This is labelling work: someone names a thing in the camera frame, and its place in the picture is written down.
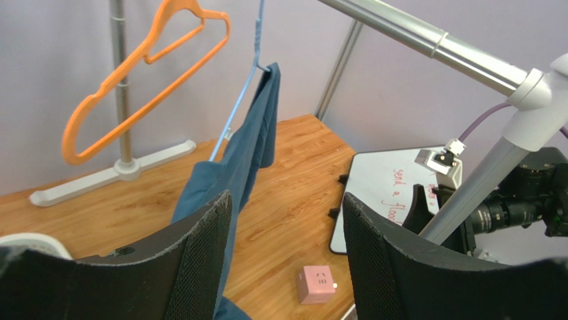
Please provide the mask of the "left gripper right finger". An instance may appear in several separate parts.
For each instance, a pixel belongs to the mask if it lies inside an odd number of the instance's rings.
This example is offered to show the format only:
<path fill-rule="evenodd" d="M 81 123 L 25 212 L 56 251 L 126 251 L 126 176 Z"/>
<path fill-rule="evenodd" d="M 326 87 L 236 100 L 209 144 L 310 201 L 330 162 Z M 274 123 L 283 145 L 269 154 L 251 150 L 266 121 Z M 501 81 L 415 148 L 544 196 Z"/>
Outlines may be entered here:
<path fill-rule="evenodd" d="M 343 198 L 360 319 L 566 319 L 567 260 L 504 265 L 434 244 Z"/>

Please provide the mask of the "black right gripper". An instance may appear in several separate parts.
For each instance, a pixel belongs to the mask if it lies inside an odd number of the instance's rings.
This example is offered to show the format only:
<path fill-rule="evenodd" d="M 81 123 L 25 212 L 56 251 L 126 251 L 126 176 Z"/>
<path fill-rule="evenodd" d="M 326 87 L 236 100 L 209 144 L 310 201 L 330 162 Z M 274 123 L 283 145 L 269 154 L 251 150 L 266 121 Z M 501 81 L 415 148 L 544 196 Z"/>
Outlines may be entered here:
<path fill-rule="evenodd" d="M 438 215 L 430 212 L 425 187 L 415 184 L 403 227 L 426 240 L 472 257 L 476 249 L 473 220 L 456 209 L 454 200 L 449 206 L 449 209 L 442 208 Z"/>

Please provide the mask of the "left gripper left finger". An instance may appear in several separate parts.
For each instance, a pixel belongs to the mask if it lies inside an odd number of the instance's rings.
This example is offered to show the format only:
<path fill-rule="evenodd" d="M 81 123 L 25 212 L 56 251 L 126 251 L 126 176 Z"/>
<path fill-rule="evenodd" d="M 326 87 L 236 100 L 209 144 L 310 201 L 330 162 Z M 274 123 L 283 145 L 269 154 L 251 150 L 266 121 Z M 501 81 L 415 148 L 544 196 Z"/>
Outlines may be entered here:
<path fill-rule="evenodd" d="M 2 319 L 212 319 L 231 221 L 229 192 L 105 257 L 1 248 Z"/>

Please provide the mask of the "dark blue t shirt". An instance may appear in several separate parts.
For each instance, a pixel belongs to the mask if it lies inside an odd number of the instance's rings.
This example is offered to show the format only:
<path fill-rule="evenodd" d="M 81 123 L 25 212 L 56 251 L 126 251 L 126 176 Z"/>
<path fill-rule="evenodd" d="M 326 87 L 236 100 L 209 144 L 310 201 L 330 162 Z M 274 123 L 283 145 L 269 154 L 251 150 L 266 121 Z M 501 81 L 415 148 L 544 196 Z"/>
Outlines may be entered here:
<path fill-rule="evenodd" d="M 272 63 L 263 73 L 245 120 L 228 142 L 222 160 L 200 161 L 195 164 L 173 212 L 172 222 L 175 223 L 222 191 L 228 190 L 231 194 L 231 223 L 214 319 L 249 318 L 242 309 L 224 297 L 223 292 L 235 250 L 238 216 L 249 200 L 258 170 L 269 167 L 274 162 L 280 82 L 279 65 Z"/>

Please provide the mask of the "light blue wire hanger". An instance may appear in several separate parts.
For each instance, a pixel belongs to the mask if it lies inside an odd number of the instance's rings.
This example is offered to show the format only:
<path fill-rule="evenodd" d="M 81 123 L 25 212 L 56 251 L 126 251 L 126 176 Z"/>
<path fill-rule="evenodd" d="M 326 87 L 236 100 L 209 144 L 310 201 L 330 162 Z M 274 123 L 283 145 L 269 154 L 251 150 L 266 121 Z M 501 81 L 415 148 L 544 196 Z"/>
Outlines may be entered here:
<path fill-rule="evenodd" d="M 263 31 L 263 18 L 264 18 L 264 10 L 265 10 L 265 0 L 260 0 L 259 1 L 259 11 L 258 11 L 258 16 L 257 19 L 255 21 L 255 38 L 254 38 L 254 56 L 253 56 L 253 61 L 252 61 L 252 66 L 251 69 L 249 71 L 249 74 L 246 78 L 246 81 L 242 87 L 242 90 L 240 91 L 240 94 L 238 96 L 238 98 L 236 99 L 236 102 L 224 124 L 223 130 L 221 131 L 221 134 L 213 148 L 212 153 L 209 156 L 208 161 L 214 161 L 219 149 L 221 147 L 221 144 L 224 140 L 226 140 L 227 138 L 227 134 L 230 130 L 230 125 L 233 122 L 234 116 L 237 113 L 239 106 L 253 80 L 253 76 L 256 72 L 257 69 L 262 70 L 262 71 L 266 71 L 266 72 L 270 72 L 270 69 L 268 67 L 262 66 L 259 63 L 259 59 L 260 59 L 260 54 L 261 54 L 261 38 L 262 38 L 262 31 Z"/>

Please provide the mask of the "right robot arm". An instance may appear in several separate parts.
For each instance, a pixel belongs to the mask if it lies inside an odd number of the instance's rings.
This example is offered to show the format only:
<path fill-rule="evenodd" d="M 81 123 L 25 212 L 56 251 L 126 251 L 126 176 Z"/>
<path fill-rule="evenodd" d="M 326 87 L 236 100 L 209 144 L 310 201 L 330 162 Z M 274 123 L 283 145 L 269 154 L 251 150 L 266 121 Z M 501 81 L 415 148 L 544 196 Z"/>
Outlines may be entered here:
<path fill-rule="evenodd" d="M 442 152 L 422 149 L 415 162 L 449 178 L 461 169 L 458 155 L 445 147 Z M 438 182 L 433 188 L 439 208 L 449 200 L 457 184 Z M 402 226 L 415 234 L 434 218 L 425 187 L 413 186 L 413 201 Z M 528 154 L 497 188 L 473 210 L 468 218 L 441 244 L 458 253 L 472 256 L 477 248 L 475 235 L 544 221 L 548 237 L 567 237 L 567 157 L 556 147 L 543 147 Z"/>

